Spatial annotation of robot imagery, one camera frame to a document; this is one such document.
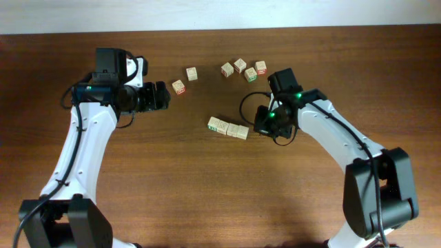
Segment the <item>green sided number block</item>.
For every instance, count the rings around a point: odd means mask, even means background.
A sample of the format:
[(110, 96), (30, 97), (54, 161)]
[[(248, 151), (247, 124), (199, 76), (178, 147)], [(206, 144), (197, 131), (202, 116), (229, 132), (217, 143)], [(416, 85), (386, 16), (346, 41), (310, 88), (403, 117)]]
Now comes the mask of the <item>green sided number block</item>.
[(210, 119), (209, 119), (209, 121), (208, 121), (207, 127), (208, 127), (210, 130), (216, 132), (216, 131), (217, 131), (218, 124), (220, 123), (220, 121), (221, 121), (220, 119), (211, 116)]

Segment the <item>leaf block red side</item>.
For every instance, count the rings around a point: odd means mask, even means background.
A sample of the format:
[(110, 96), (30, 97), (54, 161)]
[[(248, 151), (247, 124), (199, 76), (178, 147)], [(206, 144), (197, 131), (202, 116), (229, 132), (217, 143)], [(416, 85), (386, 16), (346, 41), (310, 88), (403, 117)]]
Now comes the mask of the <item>leaf block red side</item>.
[(237, 138), (241, 138), (243, 140), (246, 140), (248, 133), (249, 133), (249, 128), (248, 127), (239, 125), (238, 129), (237, 129), (236, 137)]

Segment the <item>plain wooden block blue side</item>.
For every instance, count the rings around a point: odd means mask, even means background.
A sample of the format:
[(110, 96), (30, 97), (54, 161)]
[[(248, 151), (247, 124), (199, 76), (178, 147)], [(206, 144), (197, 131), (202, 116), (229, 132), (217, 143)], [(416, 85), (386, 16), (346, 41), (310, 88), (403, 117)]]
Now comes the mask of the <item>plain wooden block blue side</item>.
[(237, 133), (238, 133), (238, 125), (230, 123), (227, 128), (227, 135), (236, 138)]

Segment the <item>ice cream block blue side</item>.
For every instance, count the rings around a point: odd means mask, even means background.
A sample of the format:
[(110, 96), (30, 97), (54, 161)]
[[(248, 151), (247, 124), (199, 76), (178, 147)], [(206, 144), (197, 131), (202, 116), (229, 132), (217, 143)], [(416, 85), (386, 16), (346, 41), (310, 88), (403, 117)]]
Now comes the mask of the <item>ice cream block blue side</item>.
[(217, 131), (218, 133), (221, 133), (221, 134), (226, 135), (226, 134), (227, 134), (228, 127), (229, 127), (229, 123), (228, 123), (228, 122), (225, 122), (225, 121), (220, 120), (220, 121), (218, 122), (217, 127), (216, 127), (216, 131)]

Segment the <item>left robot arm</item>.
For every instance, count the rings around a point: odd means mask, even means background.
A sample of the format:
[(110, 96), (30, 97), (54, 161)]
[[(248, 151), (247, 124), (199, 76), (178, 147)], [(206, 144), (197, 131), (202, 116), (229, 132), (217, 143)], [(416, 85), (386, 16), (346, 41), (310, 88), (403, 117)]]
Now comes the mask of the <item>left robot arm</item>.
[(114, 237), (96, 205), (96, 187), (107, 142), (121, 114), (167, 109), (165, 83), (77, 83), (69, 89), (72, 110), (57, 165), (38, 199), (24, 200), (12, 241), (25, 235), (31, 247), (136, 247)]

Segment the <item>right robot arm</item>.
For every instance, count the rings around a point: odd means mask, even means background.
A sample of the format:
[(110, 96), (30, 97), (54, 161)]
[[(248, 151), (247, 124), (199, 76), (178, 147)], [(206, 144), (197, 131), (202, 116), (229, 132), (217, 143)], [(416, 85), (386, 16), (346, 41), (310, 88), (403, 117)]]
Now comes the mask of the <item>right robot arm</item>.
[(345, 174), (345, 223), (326, 247), (389, 247), (387, 234), (419, 215), (409, 155), (386, 149), (359, 132), (317, 89), (271, 95), (256, 111), (254, 131), (293, 139), (310, 135)]

